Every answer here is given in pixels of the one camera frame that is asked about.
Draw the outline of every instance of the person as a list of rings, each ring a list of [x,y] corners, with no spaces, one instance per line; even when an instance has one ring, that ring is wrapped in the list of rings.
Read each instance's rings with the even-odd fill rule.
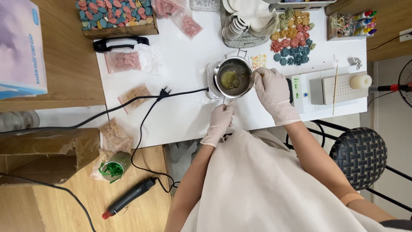
[[[178,186],[165,232],[388,231],[395,218],[349,184],[289,102],[284,75],[252,73],[275,125],[289,134],[297,157],[265,130],[236,131],[235,101],[216,107],[202,147]]]

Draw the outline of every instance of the floor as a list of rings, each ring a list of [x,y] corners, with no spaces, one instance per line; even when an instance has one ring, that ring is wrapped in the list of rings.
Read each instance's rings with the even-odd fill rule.
[[[138,149],[134,163],[139,167],[166,172],[162,146]],[[96,231],[147,231],[161,232],[166,225],[171,195],[156,183],[147,193],[120,211],[120,216],[106,220],[101,215],[124,192],[151,173],[130,167],[125,176],[112,184],[89,177],[94,162],[81,169],[67,182],[60,185],[70,189],[88,210]],[[167,178],[160,177],[167,185]],[[67,193],[45,186],[0,187],[0,225],[2,232],[73,232],[91,231],[87,217]]]
[[[344,116],[337,116],[337,117],[332,117],[332,118],[324,118],[322,119],[323,121],[327,121],[330,123],[334,123],[337,125],[341,125],[347,128],[356,128],[360,126],[360,118],[359,114],[349,114],[349,115],[344,115]],[[313,123],[313,122],[304,122],[307,128],[312,128],[317,131],[320,131],[319,127]],[[339,136],[343,132],[340,130],[335,130],[329,127],[323,127],[325,130],[325,133],[334,135],[334,136]],[[275,135],[278,137],[282,142],[286,141],[286,130],[282,126],[276,126],[276,127],[271,127],[271,128],[266,128],[271,134]],[[318,140],[318,142],[321,144],[322,143],[322,136],[313,134],[312,135]],[[330,149],[332,148],[332,145],[335,143],[334,140],[326,138],[325,140],[325,146],[323,147],[327,153],[330,152]],[[173,177],[175,178],[175,181],[181,181],[183,178],[183,175],[185,174],[186,170],[189,168],[190,163],[192,161],[192,156],[191,154],[196,150],[196,143],[193,143],[187,150],[183,150],[183,155],[180,156],[180,160],[177,163],[172,164],[172,173]]]

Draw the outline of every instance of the hand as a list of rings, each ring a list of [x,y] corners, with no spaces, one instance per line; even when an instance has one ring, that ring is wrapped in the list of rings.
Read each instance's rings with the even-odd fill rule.
[[[289,86],[285,75],[276,69],[258,68],[252,73],[255,90],[263,107],[272,115],[276,125],[286,125],[300,120],[289,102]]]
[[[212,111],[210,126],[207,129],[206,136],[200,141],[201,144],[217,146],[219,139],[225,135],[227,127],[233,125],[232,116],[234,115],[233,107],[235,104],[236,102],[233,99],[227,106],[223,105],[222,107],[222,105],[219,105]]]

